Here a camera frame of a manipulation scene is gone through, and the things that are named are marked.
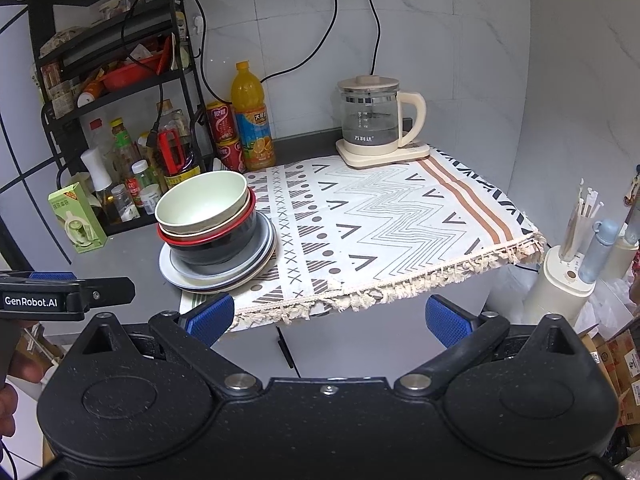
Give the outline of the person's left hand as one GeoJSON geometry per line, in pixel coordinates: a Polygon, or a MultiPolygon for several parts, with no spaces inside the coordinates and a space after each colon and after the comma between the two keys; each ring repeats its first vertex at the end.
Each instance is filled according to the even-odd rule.
{"type": "MultiPolygon", "coordinates": [[[[1,321],[1,362],[4,363],[4,366],[1,367],[1,377],[6,378],[6,375],[10,375],[24,379],[26,382],[38,384],[43,378],[43,369],[37,362],[15,350],[17,342],[14,342],[13,346],[9,346],[6,343],[7,336],[17,333],[17,330],[13,328],[9,330],[9,324],[20,326],[21,328],[31,328],[36,325],[37,322],[21,320],[1,321]]],[[[0,403],[1,435],[2,437],[12,437],[15,434],[14,414],[17,409],[18,396],[15,389],[6,382],[1,385],[0,403]]]]}

